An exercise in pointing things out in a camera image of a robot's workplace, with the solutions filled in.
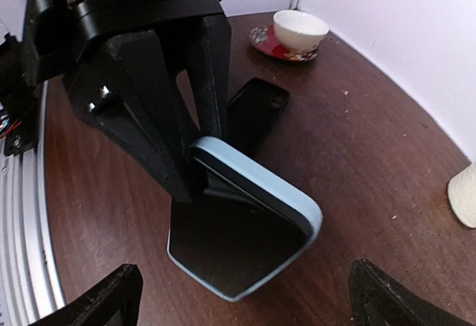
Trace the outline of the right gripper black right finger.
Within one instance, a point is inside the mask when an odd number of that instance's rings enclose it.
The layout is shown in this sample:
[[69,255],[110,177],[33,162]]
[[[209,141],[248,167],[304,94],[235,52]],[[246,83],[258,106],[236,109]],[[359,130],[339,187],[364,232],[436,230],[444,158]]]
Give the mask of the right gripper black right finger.
[[468,325],[429,303],[367,259],[356,259],[347,280],[354,325]]

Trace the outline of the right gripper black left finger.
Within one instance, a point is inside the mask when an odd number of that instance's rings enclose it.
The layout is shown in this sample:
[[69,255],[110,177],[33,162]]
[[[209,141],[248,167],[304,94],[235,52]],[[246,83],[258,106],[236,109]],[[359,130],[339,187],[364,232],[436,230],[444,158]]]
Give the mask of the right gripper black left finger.
[[92,288],[35,325],[136,325],[143,278],[134,264],[123,264]]

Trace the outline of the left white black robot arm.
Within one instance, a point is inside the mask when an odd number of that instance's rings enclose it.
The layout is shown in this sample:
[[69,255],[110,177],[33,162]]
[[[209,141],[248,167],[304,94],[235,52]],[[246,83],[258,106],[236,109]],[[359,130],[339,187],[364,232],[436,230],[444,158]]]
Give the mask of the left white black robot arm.
[[26,123],[62,76],[78,118],[189,202],[207,184],[190,145],[226,132],[230,48],[218,0],[27,0],[22,38],[1,44],[1,104]]

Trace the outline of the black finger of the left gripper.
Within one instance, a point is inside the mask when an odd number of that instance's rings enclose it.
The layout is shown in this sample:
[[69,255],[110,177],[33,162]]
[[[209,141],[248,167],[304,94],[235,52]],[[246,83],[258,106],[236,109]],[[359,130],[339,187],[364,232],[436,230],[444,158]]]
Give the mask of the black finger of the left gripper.
[[227,132],[231,26],[225,15],[193,23],[187,73],[203,135],[225,139]]
[[174,199],[192,201],[206,180],[189,152],[197,129],[169,76],[160,39],[154,31],[121,34],[103,51],[122,75],[118,94],[138,129],[127,133],[131,156]]

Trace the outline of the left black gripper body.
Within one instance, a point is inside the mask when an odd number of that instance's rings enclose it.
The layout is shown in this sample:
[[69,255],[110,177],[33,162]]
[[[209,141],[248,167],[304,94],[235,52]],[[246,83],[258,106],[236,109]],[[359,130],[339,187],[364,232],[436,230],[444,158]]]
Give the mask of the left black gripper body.
[[67,72],[105,39],[224,14],[219,0],[27,0],[22,59],[33,86]]

